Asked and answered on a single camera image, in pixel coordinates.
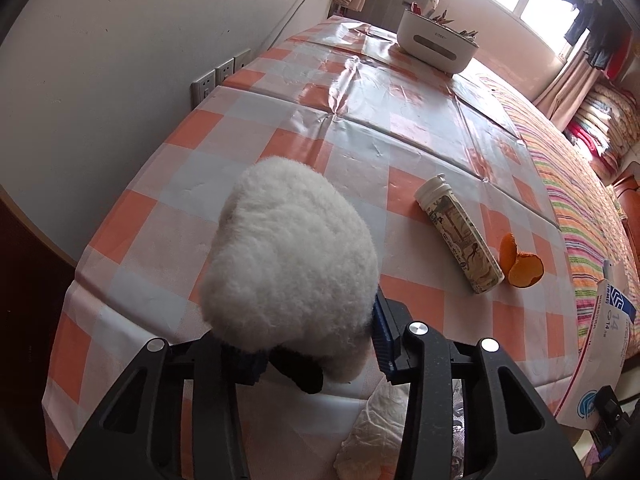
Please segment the white medicine carton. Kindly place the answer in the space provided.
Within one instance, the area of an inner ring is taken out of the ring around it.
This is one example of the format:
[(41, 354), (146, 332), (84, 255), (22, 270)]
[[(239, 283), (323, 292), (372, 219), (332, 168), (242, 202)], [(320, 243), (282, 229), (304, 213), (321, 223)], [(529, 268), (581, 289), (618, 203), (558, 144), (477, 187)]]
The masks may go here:
[(561, 425), (582, 430), (596, 428), (597, 393), (603, 387), (614, 388), (620, 379), (636, 308), (617, 287), (618, 270), (620, 266), (604, 260), (587, 338), (567, 392), (555, 411)]

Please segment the white plush toy with bow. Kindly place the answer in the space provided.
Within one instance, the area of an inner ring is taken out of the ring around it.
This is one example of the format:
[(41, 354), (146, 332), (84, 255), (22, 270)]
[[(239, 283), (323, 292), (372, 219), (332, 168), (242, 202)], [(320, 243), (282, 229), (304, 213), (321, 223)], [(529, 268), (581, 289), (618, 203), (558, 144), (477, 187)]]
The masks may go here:
[(283, 157), (242, 172), (221, 209), (198, 296), (247, 353), (282, 347), (351, 382), (368, 358), (378, 255), (366, 222), (322, 174)]

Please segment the white tube patterned label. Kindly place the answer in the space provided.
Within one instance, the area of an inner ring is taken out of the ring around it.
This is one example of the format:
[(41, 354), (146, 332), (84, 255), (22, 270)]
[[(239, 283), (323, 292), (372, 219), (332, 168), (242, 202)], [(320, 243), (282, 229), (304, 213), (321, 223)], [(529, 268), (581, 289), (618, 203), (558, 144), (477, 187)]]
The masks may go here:
[(427, 214), (477, 294), (504, 280), (503, 270), (443, 174), (425, 181), (414, 199)]

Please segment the white tissue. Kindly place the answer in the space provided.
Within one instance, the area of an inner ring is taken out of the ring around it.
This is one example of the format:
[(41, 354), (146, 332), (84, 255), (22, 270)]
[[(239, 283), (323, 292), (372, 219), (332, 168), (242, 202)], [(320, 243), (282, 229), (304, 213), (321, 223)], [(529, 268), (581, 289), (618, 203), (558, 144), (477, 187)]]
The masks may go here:
[(340, 479), (393, 479), (404, 433), (408, 384), (382, 379), (341, 444), (334, 469)]

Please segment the orange peel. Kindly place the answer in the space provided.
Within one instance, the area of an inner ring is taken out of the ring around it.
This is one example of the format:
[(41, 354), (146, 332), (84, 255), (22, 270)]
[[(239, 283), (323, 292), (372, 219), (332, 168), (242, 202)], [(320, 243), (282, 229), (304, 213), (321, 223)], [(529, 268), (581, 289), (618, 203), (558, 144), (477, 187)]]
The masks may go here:
[(510, 285), (529, 288), (544, 276), (544, 263), (532, 252), (520, 252), (512, 233), (506, 233), (499, 247), (499, 266)]

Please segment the silver pill blister pack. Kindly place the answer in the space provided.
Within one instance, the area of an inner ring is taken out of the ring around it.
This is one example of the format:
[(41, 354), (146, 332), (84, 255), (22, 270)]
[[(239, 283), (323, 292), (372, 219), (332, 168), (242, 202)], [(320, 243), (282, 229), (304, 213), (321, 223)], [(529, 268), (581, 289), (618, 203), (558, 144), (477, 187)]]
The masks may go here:
[(450, 478), (463, 477), (464, 459), (464, 402), (461, 379), (452, 381), (452, 456)]

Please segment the checkered orange white tablecloth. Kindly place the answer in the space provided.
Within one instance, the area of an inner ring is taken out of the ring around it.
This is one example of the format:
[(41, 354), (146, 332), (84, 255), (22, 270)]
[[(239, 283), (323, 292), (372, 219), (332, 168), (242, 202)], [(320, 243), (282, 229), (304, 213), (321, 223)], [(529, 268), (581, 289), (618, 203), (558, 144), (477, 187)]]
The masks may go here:
[[(221, 84), (143, 165), (82, 253), (66, 292), (42, 407), (49, 460), (63, 460), (108, 388), (154, 337), (208, 329), (201, 282), (231, 195), (265, 186), (293, 205), (269, 221), (291, 233), (281, 297), (322, 304), (363, 278), (418, 320), (464, 342), (497, 339), (550, 408), (577, 361), (567, 251), (522, 136), (492, 116), (468, 75), (401, 53), (388, 32), (331, 18)], [(473, 292), (414, 194), (441, 176), (491, 250), (506, 234), (539, 256), (535, 285)]]

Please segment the striped colourful bedspread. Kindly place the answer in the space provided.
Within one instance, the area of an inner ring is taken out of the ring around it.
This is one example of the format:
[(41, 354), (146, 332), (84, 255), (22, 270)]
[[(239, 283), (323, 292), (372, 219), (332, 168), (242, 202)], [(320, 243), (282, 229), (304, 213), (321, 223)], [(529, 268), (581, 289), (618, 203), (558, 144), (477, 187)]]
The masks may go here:
[(619, 263), (627, 297), (639, 304), (634, 252), (623, 227), (620, 203), (558, 128), (525, 96), (480, 62), (468, 70), (494, 92), (532, 156), (546, 187), (568, 255), (577, 311), (578, 346), (586, 342), (605, 260)]

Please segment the red wooden headboard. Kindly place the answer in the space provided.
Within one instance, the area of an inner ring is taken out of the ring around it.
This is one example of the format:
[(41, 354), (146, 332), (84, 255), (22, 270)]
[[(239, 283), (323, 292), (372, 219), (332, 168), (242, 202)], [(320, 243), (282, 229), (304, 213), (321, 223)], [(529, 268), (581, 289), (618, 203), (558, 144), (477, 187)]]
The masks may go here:
[(639, 267), (640, 249), (640, 197), (639, 180), (627, 169), (613, 184), (614, 194), (622, 206), (625, 219), (623, 227), (629, 238), (636, 268)]

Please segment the pink curtain right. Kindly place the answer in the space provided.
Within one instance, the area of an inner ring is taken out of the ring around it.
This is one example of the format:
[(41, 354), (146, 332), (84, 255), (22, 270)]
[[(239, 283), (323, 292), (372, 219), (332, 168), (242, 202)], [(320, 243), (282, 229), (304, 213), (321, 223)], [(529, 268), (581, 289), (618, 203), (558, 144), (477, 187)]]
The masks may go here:
[(585, 47), (575, 49), (562, 70), (536, 97), (534, 105), (560, 131), (574, 117), (601, 71), (588, 62)]

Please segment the white desk organizer box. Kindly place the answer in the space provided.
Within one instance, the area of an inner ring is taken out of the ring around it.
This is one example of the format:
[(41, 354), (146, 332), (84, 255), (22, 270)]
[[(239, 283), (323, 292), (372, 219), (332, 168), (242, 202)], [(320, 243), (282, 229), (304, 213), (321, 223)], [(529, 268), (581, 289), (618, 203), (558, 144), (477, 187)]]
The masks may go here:
[(397, 43), (402, 50), (446, 74), (458, 74), (476, 55), (478, 45), (469, 36), (406, 6), (398, 25)]

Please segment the stack of folded quilts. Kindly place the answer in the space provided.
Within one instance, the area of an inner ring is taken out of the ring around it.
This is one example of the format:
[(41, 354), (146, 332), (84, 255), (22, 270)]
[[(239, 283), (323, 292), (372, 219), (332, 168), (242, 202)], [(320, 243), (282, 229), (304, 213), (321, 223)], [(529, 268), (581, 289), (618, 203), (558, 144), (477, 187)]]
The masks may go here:
[(596, 175), (612, 183), (624, 162), (639, 157), (639, 104), (629, 91), (597, 81), (564, 132)]

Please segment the hanging dark clothes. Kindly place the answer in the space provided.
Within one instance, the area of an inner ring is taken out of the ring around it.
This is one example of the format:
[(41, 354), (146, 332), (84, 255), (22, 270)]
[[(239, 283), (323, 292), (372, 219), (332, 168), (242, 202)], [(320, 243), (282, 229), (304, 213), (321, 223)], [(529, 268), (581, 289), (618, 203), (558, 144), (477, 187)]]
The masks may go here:
[(572, 46), (588, 30), (588, 64), (607, 70), (613, 61), (623, 62), (631, 40), (631, 29), (613, 0), (562, 0), (578, 10), (564, 39)]

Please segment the wall power sockets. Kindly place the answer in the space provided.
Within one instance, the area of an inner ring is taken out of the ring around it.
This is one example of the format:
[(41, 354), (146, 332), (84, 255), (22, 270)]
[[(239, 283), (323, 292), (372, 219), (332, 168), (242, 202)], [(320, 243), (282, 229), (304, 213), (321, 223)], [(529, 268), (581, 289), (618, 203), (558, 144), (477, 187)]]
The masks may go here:
[(235, 72), (242, 70), (251, 59), (252, 50), (245, 49), (233, 58), (229, 58), (226, 62), (219, 64), (205, 75), (198, 77), (197, 80), (192, 81), (190, 84), (191, 107), (197, 107), (209, 96), (210, 92)]

